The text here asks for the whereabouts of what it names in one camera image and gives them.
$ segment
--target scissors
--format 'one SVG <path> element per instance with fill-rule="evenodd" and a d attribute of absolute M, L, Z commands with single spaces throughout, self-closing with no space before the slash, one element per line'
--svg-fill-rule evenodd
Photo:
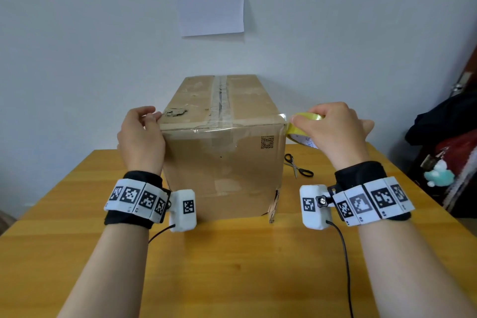
<path fill-rule="evenodd" d="M 285 154 L 285 161 L 284 164 L 293 167 L 293 172 L 295 172 L 295 179 L 297 178 L 297 170 L 305 177 L 313 177 L 314 173 L 310 170 L 300 169 L 295 163 L 293 162 L 293 156 L 290 153 Z"/>

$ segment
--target tape roll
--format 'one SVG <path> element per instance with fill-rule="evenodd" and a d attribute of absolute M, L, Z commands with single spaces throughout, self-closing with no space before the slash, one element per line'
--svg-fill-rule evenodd
<path fill-rule="evenodd" d="M 308 119 L 312 120 L 319 120 L 323 119 L 322 116 L 317 115 L 316 113 L 311 113 L 311 112 L 299 112 L 296 113 L 297 115 L 305 116 Z M 293 142 L 299 143 L 301 145 L 305 146 L 310 146 L 313 147 L 314 149 L 317 149 L 316 145 L 314 144 L 312 138 L 308 136 L 304 131 L 301 129 L 293 126 L 291 123 L 288 124 L 287 128 L 287 137 L 292 140 Z"/>

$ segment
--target brown cardboard box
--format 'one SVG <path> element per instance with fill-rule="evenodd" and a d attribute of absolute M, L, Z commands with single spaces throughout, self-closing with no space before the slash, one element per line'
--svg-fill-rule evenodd
<path fill-rule="evenodd" d="M 173 191 L 195 191 L 198 221 L 269 208 L 273 221 L 286 122 L 257 76 L 188 77 L 160 124 L 165 178 Z"/>

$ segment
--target box top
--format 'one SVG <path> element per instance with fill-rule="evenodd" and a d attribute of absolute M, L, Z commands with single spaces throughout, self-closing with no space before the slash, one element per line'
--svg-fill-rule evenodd
<path fill-rule="evenodd" d="M 286 124 L 256 75 L 187 77 L 160 119 L 163 131 Z"/>

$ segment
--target black cable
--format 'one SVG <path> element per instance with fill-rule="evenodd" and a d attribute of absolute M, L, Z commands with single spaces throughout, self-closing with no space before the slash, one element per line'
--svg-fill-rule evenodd
<path fill-rule="evenodd" d="M 162 229 L 162 230 L 159 231 L 156 235 L 154 235 L 152 238 L 149 239 L 148 244 L 151 243 L 152 240 L 153 240 L 155 237 L 157 237 L 159 234 L 163 233 L 164 231 L 166 231 L 166 230 L 168 230 L 168 229 L 172 229 L 172 228 L 175 227 L 175 226 L 176 226 L 176 224 L 172 224 L 172 225 L 168 226 L 167 228 Z"/>
<path fill-rule="evenodd" d="M 346 261 L 346 274 L 348 275 L 348 305 L 350 306 L 350 316 L 354 318 L 353 315 L 353 306 L 351 305 L 351 275 L 350 275 L 350 265 L 348 263 L 348 253 L 346 252 L 346 244 L 344 243 L 344 237 L 339 228 L 333 224 L 331 221 L 326 220 L 327 224 L 333 226 L 341 237 L 341 242 L 343 243 L 343 251 L 344 251 L 344 260 Z"/>

